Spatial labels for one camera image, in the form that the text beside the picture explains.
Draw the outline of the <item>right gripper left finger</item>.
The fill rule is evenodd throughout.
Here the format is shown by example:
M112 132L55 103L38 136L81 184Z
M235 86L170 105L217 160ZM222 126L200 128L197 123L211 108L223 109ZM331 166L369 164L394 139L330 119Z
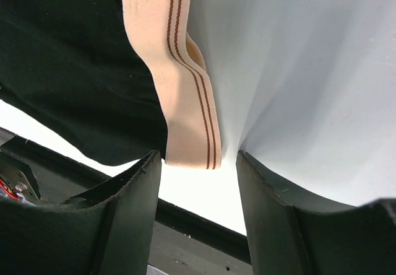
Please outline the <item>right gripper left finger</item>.
M1 198L2 274L145 274L160 186L152 151L60 204Z

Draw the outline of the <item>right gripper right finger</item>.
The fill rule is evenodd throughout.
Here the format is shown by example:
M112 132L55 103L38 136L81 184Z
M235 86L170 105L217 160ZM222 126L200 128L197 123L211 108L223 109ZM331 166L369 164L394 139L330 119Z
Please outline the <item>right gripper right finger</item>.
M339 203L245 151L236 168L254 274L395 273L394 199Z

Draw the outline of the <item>black underwear beige waistband back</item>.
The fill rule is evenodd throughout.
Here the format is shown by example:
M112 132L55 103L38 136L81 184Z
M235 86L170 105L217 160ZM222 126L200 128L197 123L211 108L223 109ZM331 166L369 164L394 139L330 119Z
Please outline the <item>black underwear beige waistband back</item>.
M108 166L158 150L216 169L212 85L191 0L1 0L1 99Z

